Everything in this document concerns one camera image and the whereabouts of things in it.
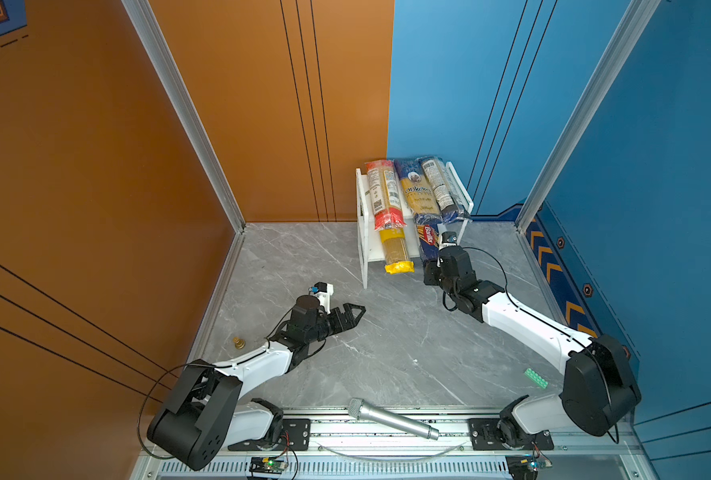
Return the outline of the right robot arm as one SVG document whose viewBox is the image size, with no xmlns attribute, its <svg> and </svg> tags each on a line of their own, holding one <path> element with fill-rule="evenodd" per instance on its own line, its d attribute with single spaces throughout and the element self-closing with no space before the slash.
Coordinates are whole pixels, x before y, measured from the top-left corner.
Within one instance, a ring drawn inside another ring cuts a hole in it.
<svg viewBox="0 0 711 480">
<path fill-rule="evenodd" d="M 611 335 L 593 337 L 517 303 L 509 288 L 481 280 L 469 250 L 449 244 L 425 266 L 425 284 L 443 290 L 443 306 L 519 340 L 563 377 L 558 394 L 521 396 L 499 414 L 497 434 L 523 449 L 539 434 L 575 426 L 619 442 L 619 422 L 643 399 L 625 346 Z"/>
</svg>

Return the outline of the blue Barilla spaghetti box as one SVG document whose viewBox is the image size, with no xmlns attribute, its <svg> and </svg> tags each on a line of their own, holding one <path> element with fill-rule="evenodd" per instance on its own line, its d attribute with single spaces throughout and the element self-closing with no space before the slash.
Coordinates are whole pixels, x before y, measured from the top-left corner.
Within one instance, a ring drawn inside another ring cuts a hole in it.
<svg viewBox="0 0 711 480">
<path fill-rule="evenodd" d="M 439 258 L 439 231 L 435 225 L 417 224 L 417 242 L 419 242 L 419 256 L 423 264 L 437 262 Z"/>
</svg>

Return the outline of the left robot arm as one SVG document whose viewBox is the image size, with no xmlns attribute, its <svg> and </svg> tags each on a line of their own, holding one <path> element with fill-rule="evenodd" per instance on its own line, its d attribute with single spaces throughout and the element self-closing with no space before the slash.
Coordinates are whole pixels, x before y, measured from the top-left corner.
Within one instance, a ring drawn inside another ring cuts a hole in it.
<svg viewBox="0 0 711 480">
<path fill-rule="evenodd" d="M 159 460 L 177 459 L 205 468 L 225 446 L 255 442 L 262 449 L 284 447 L 284 410 L 260 398 L 242 399 L 262 384 L 293 371 L 315 356 L 314 343 L 356 328 L 363 305 L 330 306 L 331 294 L 314 288 L 298 297 L 256 350 L 227 362 L 203 359 L 179 365 L 179 378 L 145 433 L 143 450 Z"/>
</svg>

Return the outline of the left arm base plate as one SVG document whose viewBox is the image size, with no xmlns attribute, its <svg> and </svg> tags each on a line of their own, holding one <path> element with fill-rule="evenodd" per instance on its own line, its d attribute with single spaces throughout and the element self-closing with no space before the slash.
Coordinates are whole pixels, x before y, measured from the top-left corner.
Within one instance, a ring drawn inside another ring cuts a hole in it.
<svg viewBox="0 0 711 480">
<path fill-rule="evenodd" d="M 237 452 L 279 452 L 288 446 L 295 452 L 307 451 L 311 438 L 312 422 L 309 418 L 285 418 L 273 421 L 268 433 L 258 440 L 245 440 L 228 449 Z"/>
</svg>

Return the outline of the blue yellow spaghetti bag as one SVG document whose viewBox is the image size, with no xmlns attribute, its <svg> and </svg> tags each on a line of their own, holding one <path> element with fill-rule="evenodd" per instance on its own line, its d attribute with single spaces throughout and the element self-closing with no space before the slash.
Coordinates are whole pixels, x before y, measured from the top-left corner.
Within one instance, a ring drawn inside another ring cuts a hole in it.
<svg viewBox="0 0 711 480">
<path fill-rule="evenodd" d="M 401 181 L 405 201 L 413 213 L 413 221 L 419 225 L 441 223 L 441 210 L 437 205 L 431 184 L 427 181 L 423 168 L 417 159 L 396 159 L 395 172 Z"/>
</svg>

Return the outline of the red spaghetti bag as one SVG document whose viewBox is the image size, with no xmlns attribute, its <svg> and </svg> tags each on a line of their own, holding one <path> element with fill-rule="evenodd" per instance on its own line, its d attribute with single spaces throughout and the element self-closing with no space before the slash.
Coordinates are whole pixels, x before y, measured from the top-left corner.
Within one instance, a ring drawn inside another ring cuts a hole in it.
<svg viewBox="0 0 711 480">
<path fill-rule="evenodd" d="M 367 182 L 369 182 L 369 195 L 371 195 L 371 209 L 375 216 L 375 230 L 404 228 L 399 182 L 397 182 L 393 161 L 369 162 Z"/>
</svg>

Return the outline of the clear label spaghetti bag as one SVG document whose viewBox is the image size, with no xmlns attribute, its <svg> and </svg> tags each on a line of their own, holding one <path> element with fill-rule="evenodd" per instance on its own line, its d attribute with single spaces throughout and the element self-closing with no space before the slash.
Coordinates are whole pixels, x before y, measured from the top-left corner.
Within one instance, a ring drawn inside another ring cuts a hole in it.
<svg viewBox="0 0 711 480">
<path fill-rule="evenodd" d="M 453 183 L 453 178 L 447 174 L 443 161 L 439 157 L 425 156 L 419 158 L 419 164 L 439 204 L 443 222 L 451 223 L 469 219 L 469 209 L 465 206 L 465 199 L 457 189 L 457 185 Z"/>
</svg>

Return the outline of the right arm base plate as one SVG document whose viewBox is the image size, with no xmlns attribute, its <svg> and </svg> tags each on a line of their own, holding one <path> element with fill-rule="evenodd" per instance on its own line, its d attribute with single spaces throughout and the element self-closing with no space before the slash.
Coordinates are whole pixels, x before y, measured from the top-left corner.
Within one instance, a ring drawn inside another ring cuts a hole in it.
<svg viewBox="0 0 711 480">
<path fill-rule="evenodd" d="M 555 449 L 549 431 L 527 434 L 515 423 L 501 418 L 471 418 L 467 420 L 469 438 L 475 451 Z"/>
</svg>

